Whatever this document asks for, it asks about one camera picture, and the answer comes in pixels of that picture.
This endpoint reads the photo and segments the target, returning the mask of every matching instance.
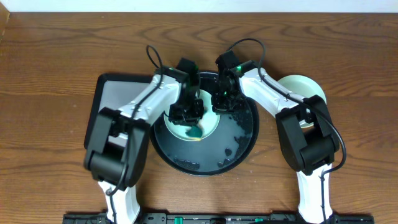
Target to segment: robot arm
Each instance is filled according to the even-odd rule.
[[[107,218],[112,222],[134,223],[139,214],[135,184],[156,119],[168,108],[169,120],[175,124],[191,126],[203,116],[203,101],[197,99],[197,66],[183,58],[177,68],[163,67],[162,73],[161,79],[158,68],[149,86],[130,103],[118,110],[103,108],[96,117],[84,165],[105,193]]]
[[[213,110],[232,113],[238,110],[239,101],[249,97],[258,102],[276,118],[279,141],[285,160],[297,172],[300,189],[298,210],[306,222],[323,222],[321,181],[324,170],[331,169],[334,153],[339,144],[329,126],[298,103],[286,99],[261,80],[258,64],[254,61],[240,63],[231,50],[216,61],[219,68],[218,94],[212,98]],[[319,96],[306,99],[292,93],[272,79],[262,68],[268,83],[299,101],[319,109],[330,119],[325,102]],[[314,127],[303,133],[300,124],[311,123]],[[332,215],[329,204],[328,177],[325,175],[325,215]]]

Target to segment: cable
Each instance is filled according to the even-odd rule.
[[[276,92],[278,92],[279,94],[281,94],[283,97],[285,97],[286,99],[291,100],[291,101],[293,101],[293,102],[295,102],[295,103],[298,103],[300,106],[303,106],[303,107],[305,107],[306,109],[310,110],[312,113],[318,115],[321,119],[323,119],[323,120],[326,122],[327,125],[329,125],[329,127],[333,130],[333,132],[334,132],[334,133],[337,135],[337,137],[338,137],[338,141],[339,141],[340,144],[341,144],[341,151],[342,151],[342,153],[343,153],[343,158],[342,158],[341,162],[340,162],[336,167],[333,167],[333,168],[331,168],[331,169],[329,169],[329,170],[324,170],[324,171],[321,173],[321,176],[320,176],[320,179],[321,179],[321,194],[322,194],[322,205],[321,205],[321,208],[322,208],[322,214],[323,214],[323,223],[326,224],[325,193],[324,193],[324,191],[325,191],[325,190],[324,190],[324,181],[325,181],[325,178],[324,178],[324,176],[325,176],[325,174],[328,174],[328,173],[331,173],[331,172],[334,172],[334,171],[340,169],[340,168],[344,165],[344,163],[346,162],[347,152],[346,152],[346,146],[345,146],[344,140],[343,140],[343,138],[341,137],[340,133],[339,133],[339,132],[337,131],[337,129],[335,128],[335,126],[331,123],[331,121],[330,121],[321,111],[319,111],[319,110],[316,109],[316,108],[313,108],[312,106],[310,106],[310,105],[308,105],[308,104],[306,104],[306,103],[304,103],[304,102],[302,102],[302,101],[299,101],[299,100],[297,100],[297,99],[295,99],[295,98],[292,98],[292,97],[290,96],[289,93],[284,93],[282,90],[278,89],[276,86],[274,86],[272,83],[270,83],[268,80],[266,80],[266,79],[264,78],[265,75],[263,75],[263,74],[261,73],[261,65],[262,65],[262,63],[263,63],[263,61],[264,61],[264,58],[265,58],[265,56],[266,56],[266,47],[264,46],[264,44],[263,44],[260,40],[257,40],[257,39],[254,39],[254,38],[245,38],[245,39],[241,39],[241,40],[235,42],[233,45],[231,45],[231,46],[228,48],[227,51],[231,50],[231,49],[232,49],[235,45],[237,45],[238,43],[243,42],[243,41],[246,41],[246,40],[255,41],[255,42],[259,43],[259,44],[261,45],[261,47],[262,47],[262,55],[261,55],[261,59],[260,59],[260,61],[259,61],[259,65],[258,65],[258,68],[257,68],[261,80],[262,80],[265,84],[267,84],[269,87],[271,87],[273,90],[275,90]]]
[[[156,57],[157,57],[157,59],[159,60],[159,66],[157,66],[157,64],[153,61],[152,57],[150,56],[150,54],[149,54],[149,49],[152,49],[152,50],[155,52]],[[144,96],[144,97],[134,106],[134,109],[133,109],[132,114],[131,114],[131,117],[130,117],[130,120],[131,120],[131,121],[134,121],[134,117],[136,116],[136,113],[137,113],[138,109],[140,108],[141,104],[142,104],[144,101],[146,101],[146,99],[148,99],[148,97],[150,97],[151,94],[153,94],[157,89],[159,89],[159,87],[160,87],[160,85],[162,84],[162,81],[163,81],[163,63],[162,63],[162,59],[161,59],[159,53],[157,52],[156,48],[155,48],[154,46],[152,46],[152,45],[147,45],[147,47],[146,47],[146,52],[147,52],[148,58],[149,58],[149,60],[152,62],[152,64],[154,64],[156,68],[159,68],[159,67],[160,67],[160,70],[159,70],[159,71],[160,71],[160,80],[159,80],[159,82],[156,84],[155,88],[154,88],[153,90],[151,90],[148,94],[146,94],[146,96]],[[132,130],[133,130],[133,128],[132,128],[132,126],[131,126],[131,127],[129,128],[129,130],[127,131],[128,136],[131,136]],[[112,212],[113,212],[113,221],[114,221],[115,224],[117,224],[117,221],[116,221],[116,212],[115,212],[116,210],[115,210],[115,208],[114,208],[114,203],[113,203],[113,195],[121,188],[122,184],[124,183],[125,175],[126,175],[126,173],[127,173],[127,168],[128,168],[128,164],[129,164],[129,148],[130,148],[130,143],[131,143],[131,141],[127,141],[127,146],[126,146],[126,161],[125,161],[125,163],[123,164],[123,169],[122,169],[121,176],[120,176],[120,179],[119,179],[119,181],[118,181],[118,184],[116,185],[116,187],[115,187],[113,190],[110,189],[110,190],[107,190],[107,191],[106,191],[106,195],[109,196],[109,199],[110,199],[110,202],[111,202],[111,209],[112,209]]]

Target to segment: black mount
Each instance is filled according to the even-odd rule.
[[[150,125],[144,120],[133,121],[121,116],[119,110],[103,108],[98,113],[91,132],[84,167],[91,171],[95,180],[117,185],[124,166],[127,166],[120,189],[134,186],[144,170],[149,130]],[[109,136],[117,137],[120,133],[128,136],[126,150],[109,141]]]
[[[304,99],[304,103],[321,111],[331,122],[326,103],[320,96]],[[340,147],[337,136],[320,117],[297,105],[282,110],[275,118],[282,154],[293,170],[311,175],[315,169],[335,160],[335,152]],[[313,122],[313,128],[303,132],[299,125],[301,120]]]

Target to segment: green sponge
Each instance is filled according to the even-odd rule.
[[[194,140],[200,141],[203,136],[203,131],[198,126],[192,126],[185,134]]]

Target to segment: white plate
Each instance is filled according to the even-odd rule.
[[[305,96],[307,98],[318,95],[322,97],[326,103],[326,96],[321,86],[309,77],[305,77],[303,75],[289,75],[281,78],[278,82],[293,93]],[[313,126],[313,123],[308,124],[303,121],[300,122],[300,126],[301,128],[309,128]]]

